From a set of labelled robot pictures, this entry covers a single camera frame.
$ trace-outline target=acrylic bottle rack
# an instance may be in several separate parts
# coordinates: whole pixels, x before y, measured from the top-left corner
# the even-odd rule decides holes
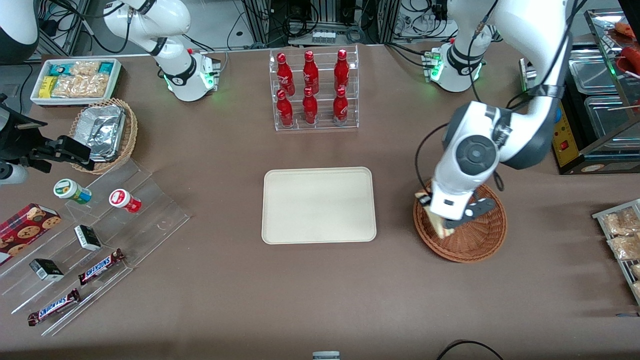
[[[343,126],[337,126],[333,122],[333,100],[335,99],[335,87],[333,69],[338,57],[338,50],[345,49],[347,51],[347,62],[349,64],[349,85],[346,90],[346,99],[349,102],[347,108],[347,121]],[[309,125],[305,121],[302,100],[304,99],[305,82],[302,70],[305,66],[305,51],[314,52],[314,59],[319,70],[320,91],[315,95],[318,102],[318,118],[315,125]],[[286,128],[282,125],[278,117],[278,109],[276,103],[278,99],[276,92],[280,88],[278,82],[278,63],[275,60],[278,53],[284,53],[287,56],[287,63],[293,72],[293,83],[296,92],[289,97],[293,107],[293,126]],[[271,79],[271,101],[273,103],[273,118],[277,131],[287,130],[313,130],[313,129],[349,129],[358,127],[360,124],[358,98],[360,91],[358,87],[358,47],[311,47],[306,49],[287,48],[278,51],[271,51],[269,54],[269,77]]]
[[[62,222],[0,267],[1,301],[12,314],[24,319],[78,288],[82,301],[47,317],[35,327],[42,336],[55,335],[118,281],[131,273],[145,257],[189,220],[187,214],[151,179],[151,173],[133,160],[113,168],[92,182],[89,203],[68,201],[58,210]],[[109,204],[109,194],[123,188],[142,201],[135,214]],[[83,249],[74,232],[77,225],[93,227],[102,243],[98,251]],[[126,258],[98,278],[80,287],[78,275],[120,248]],[[53,260],[65,274],[58,282],[43,281],[29,263],[35,258]]]

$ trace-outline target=beige tray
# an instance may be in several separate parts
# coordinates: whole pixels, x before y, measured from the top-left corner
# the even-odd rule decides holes
[[[272,170],[264,176],[267,244],[371,241],[376,237],[371,171],[365,167]]]

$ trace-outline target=table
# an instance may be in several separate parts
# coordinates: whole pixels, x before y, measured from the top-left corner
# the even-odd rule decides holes
[[[633,298],[590,217],[637,198],[637,176],[559,176],[551,154],[523,171],[501,165],[504,246],[481,263],[446,261],[413,228],[413,154],[473,95],[425,84],[418,67],[381,45],[359,50],[360,129],[321,134],[273,129],[268,51],[232,53],[220,90],[194,103],[167,91],[151,57],[120,58],[118,96],[140,123],[133,158],[193,218],[55,337],[41,338],[0,302],[0,357],[309,359],[340,350],[345,360],[434,359],[470,339],[505,359],[637,358],[640,322],[614,317],[635,311]],[[487,52],[483,101],[503,106],[518,91],[519,57],[506,44]],[[77,112],[34,106],[31,116],[55,137]],[[441,155],[430,140],[425,175]],[[372,242],[261,240],[267,171],[350,166],[373,173]],[[51,190],[62,177],[93,179],[66,164],[30,173],[26,184],[0,188],[0,218],[29,202],[62,206]],[[491,359],[472,345],[455,352]]]

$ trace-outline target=red bottle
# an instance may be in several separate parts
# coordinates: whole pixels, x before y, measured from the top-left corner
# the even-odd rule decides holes
[[[287,94],[284,92],[284,90],[278,89],[276,96],[278,96],[276,107],[278,108],[278,116],[280,117],[282,126],[292,127],[293,108],[291,107],[291,102],[289,102],[289,100],[287,99]]]
[[[317,122],[318,101],[314,97],[314,91],[311,86],[305,88],[305,98],[302,100],[302,106],[305,109],[305,121],[309,125]]]
[[[293,85],[293,72],[287,64],[287,57],[283,53],[279,53],[276,57],[278,60],[278,82],[280,88],[283,89],[287,96],[293,96],[296,93],[296,87]]]
[[[335,63],[333,76],[335,78],[335,91],[338,91],[340,86],[344,86],[344,88],[349,86],[349,64],[347,63],[347,51],[345,49],[338,50],[338,62]]]
[[[347,91],[344,86],[340,86],[336,92],[337,96],[333,100],[333,122],[338,126],[343,126],[347,122],[347,107],[349,101],[345,97]]]
[[[320,91],[320,79],[318,76],[318,65],[314,61],[314,52],[305,51],[305,68],[302,70],[305,77],[305,86],[310,86],[314,94]]]

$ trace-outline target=brown woven basket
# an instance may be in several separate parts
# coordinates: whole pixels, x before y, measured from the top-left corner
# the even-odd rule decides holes
[[[507,235],[507,214],[502,203],[489,186],[476,190],[477,197],[495,201],[495,209],[455,229],[444,239],[436,234],[426,211],[416,199],[413,204],[413,223],[428,247],[445,259],[459,263],[475,263],[495,254]]]
[[[116,160],[110,163],[95,163],[95,167],[92,171],[84,169],[78,165],[71,164],[74,169],[82,172],[89,172],[91,174],[102,175],[107,170],[116,167],[117,165],[124,164],[131,157],[131,153],[133,152],[133,148],[136,146],[136,136],[138,135],[138,120],[136,119],[136,114],[133,113],[129,105],[120,100],[120,99],[109,99],[96,102],[95,104],[89,105],[87,108],[94,108],[98,106],[107,106],[107,105],[118,105],[122,107],[127,112],[127,117],[124,123],[124,129],[122,130],[122,140],[120,141],[120,148],[118,150],[119,155]],[[71,125],[71,131],[69,131],[69,136],[73,137],[76,133],[76,126],[78,125],[78,120],[80,119],[80,114],[76,116],[76,120]]]

